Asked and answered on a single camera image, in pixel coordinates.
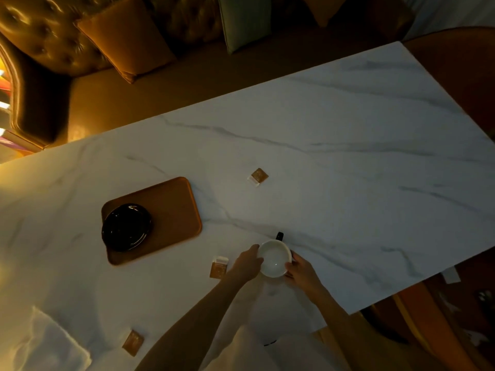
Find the person's left hand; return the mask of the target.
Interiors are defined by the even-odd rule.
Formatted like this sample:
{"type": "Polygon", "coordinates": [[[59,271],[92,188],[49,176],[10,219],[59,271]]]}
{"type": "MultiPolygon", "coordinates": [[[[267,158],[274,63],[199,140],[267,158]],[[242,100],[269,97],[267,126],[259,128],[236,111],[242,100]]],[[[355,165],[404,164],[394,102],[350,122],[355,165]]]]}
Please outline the person's left hand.
{"type": "Polygon", "coordinates": [[[248,250],[246,250],[238,256],[232,268],[227,272],[227,276],[244,285],[260,273],[263,262],[264,259],[260,256],[258,259],[249,258],[248,250]]]}

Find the person's right hand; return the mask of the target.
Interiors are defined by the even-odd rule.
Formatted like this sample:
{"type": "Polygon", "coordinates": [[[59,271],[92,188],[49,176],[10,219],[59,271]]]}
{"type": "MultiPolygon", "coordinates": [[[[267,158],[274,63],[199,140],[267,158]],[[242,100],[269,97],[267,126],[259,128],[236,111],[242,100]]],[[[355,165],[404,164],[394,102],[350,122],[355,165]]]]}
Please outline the person's right hand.
{"type": "Polygon", "coordinates": [[[302,256],[300,256],[300,274],[295,279],[288,279],[284,275],[284,279],[289,284],[299,288],[317,306],[328,295],[327,289],[319,280],[312,264],[302,256]]]}

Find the white cup with black handle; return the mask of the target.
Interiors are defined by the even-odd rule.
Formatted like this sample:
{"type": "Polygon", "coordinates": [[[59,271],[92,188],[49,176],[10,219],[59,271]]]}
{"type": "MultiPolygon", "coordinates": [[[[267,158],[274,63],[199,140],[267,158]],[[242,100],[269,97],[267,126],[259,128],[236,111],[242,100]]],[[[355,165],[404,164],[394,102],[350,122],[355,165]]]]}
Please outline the white cup with black handle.
{"type": "Polygon", "coordinates": [[[292,262],[292,253],[283,242],[284,233],[278,232],[275,239],[262,243],[257,257],[263,258],[260,272],[268,278],[276,279],[286,274],[286,263],[292,262]]]}

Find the person's right forearm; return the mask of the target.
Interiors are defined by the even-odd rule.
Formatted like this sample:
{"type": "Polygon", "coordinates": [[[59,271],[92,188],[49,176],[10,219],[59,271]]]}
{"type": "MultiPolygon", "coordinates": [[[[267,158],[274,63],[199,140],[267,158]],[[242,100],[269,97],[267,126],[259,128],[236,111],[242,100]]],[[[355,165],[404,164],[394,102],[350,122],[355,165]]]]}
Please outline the person's right forearm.
{"type": "Polygon", "coordinates": [[[322,286],[306,295],[318,307],[352,371],[395,371],[394,362],[373,328],[348,315],[322,286]]]}

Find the person's left forearm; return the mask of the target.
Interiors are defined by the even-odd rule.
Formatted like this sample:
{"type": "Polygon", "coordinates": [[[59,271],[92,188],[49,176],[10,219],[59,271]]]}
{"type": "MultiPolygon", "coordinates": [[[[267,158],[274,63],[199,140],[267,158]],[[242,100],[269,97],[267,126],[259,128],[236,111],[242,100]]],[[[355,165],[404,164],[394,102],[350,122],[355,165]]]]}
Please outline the person's left forearm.
{"type": "Polygon", "coordinates": [[[226,311],[248,281],[240,272],[228,272],[159,338],[135,371],[198,371],[226,311]]]}

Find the brown sachet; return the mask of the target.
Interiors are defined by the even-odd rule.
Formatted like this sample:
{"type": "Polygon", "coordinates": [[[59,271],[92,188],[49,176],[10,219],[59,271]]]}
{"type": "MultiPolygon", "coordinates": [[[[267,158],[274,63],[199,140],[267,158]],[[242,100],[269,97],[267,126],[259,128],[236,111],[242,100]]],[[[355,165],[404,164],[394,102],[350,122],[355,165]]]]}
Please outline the brown sachet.
{"type": "Polygon", "coordinates": [[[268,177],[269,175],[262,168],[257,168],[252,174],[249,175],[247,180],[255,187],[258,187],[265,180],[267,180],[268,177]]]}
{"type": "Polygon", "coordinates": [[[221,280],[227,272],[228,263],[229,259],[227,257],[216,256],[211,264],[209,277],[211,279],[221,280]]]}
{"type": "Polygon", "coordinates": [[[135,357],[145,341],[145,337],[138,331],[131,330],[121,346],[130,356],[135,357]]]}

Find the person's white clothing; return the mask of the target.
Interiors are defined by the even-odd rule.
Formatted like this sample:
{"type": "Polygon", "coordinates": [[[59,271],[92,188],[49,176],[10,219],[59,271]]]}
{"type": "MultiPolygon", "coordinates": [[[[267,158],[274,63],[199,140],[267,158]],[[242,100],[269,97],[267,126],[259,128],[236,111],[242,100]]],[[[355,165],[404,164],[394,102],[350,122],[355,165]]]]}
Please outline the person's white clothing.
{"type": "Polygon", "coordinates": [[[309,334],[285,334],[267,342],[245,324],[257,291],[284,285],[281,277],[253,280],[233,299],[199,371],[349,371],[337,345],[328,348],[309,334]]]}

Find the brown rectangular tray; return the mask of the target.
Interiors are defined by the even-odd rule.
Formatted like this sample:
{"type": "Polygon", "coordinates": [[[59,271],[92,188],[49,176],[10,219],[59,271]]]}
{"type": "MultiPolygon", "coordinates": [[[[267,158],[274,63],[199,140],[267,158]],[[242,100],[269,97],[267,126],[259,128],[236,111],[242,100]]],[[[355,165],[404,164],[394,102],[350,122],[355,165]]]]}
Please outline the brown rectangular tray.
{"type": "Polygon", "coordinates": [[[161,182],[107,201],[101,209],[103,219],[122,204],[142,205],[152,216],[152,230],[138,247],[123,253],[106,246],[113,266],[135,261],[167,247],[188,241],[202,231],[202,221],[189,180],[183,176],[161,182]]]}

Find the black saucer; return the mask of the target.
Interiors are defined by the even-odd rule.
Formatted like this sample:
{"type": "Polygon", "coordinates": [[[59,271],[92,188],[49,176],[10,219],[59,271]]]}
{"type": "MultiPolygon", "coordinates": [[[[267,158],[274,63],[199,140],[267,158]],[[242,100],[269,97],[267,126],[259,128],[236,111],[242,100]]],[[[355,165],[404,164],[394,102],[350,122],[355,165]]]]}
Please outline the black saucer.
{"type": "Polygon", "coordinates": [[[115,252],[123,253],[138,247],[152,230],[152,216],[142,205],[122,204],[102,222],[102,241],[115,252]]]}

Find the brown tufted leather sofa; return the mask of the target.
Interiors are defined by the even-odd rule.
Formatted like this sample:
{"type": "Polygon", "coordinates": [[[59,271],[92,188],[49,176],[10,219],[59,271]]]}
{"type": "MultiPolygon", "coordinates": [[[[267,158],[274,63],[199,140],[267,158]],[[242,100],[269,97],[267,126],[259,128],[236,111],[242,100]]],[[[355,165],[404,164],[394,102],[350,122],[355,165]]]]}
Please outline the brown tufted leather sofa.
{"type": "Polygon", "coordinates": [[[404,0],[345,0],[323,28],[303,0],[271,0],[271,29],[227,52],[218,0],[143,0],[177,61],[131,84],[76,27],[117,0],[0,0],[10,132],[43,149],[402,40],[404,0]]]}

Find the white cloth napkin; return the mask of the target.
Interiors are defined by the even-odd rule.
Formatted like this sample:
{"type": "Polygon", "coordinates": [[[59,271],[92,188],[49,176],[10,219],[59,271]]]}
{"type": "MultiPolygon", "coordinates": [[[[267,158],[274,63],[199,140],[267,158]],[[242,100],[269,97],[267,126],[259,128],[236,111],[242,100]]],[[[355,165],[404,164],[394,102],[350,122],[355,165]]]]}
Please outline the white cloth napkin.
{"type": "Polygon", "coordinates": [[[90,351],[37,306],[6,331],[9,371],[88,371],[90,351]]]}

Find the green cushion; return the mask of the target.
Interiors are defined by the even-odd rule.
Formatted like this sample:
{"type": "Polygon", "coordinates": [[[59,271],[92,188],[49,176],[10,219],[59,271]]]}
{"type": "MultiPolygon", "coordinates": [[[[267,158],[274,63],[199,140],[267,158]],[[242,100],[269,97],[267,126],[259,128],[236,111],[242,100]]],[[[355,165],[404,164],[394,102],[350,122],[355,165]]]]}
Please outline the green cushion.
{"type": "Polygon", "coordinates": [[[218,0],[222,28],[231,55],[271,34],[272,0],[218,0]]]}

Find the orange cushion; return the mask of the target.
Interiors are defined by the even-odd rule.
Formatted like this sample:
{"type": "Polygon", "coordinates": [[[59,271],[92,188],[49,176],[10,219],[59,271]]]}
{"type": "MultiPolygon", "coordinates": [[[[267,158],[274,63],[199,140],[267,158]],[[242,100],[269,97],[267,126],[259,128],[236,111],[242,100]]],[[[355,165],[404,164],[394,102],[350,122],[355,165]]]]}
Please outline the orange cushion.
{"type": "Polygon", "coordinates": [[[177,61],[143,0],[118,0],[76,26],[130,84],[177,61]]]}

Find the brown chair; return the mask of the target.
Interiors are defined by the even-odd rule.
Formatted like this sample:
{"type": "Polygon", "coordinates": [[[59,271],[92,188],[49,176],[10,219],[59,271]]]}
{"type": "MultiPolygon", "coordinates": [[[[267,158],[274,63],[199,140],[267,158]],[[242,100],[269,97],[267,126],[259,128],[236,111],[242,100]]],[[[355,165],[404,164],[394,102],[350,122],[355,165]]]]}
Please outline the brown chair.
{"type": "Polygon", "coordinates": [[[446,29],[403,45],[495,142],[495,27],[446,29]]]}

